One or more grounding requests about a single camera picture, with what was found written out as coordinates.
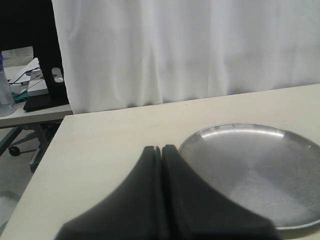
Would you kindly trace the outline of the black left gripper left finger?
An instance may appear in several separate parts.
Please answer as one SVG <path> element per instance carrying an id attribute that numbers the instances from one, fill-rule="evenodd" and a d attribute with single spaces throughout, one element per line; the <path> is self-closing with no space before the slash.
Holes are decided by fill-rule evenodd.
<path id="1" fill-rule="evenodd" d="M 160 149 L 146 146 L 126 179 L 104 200 L 65 223 L 56 239 L 167 239 Z"/>

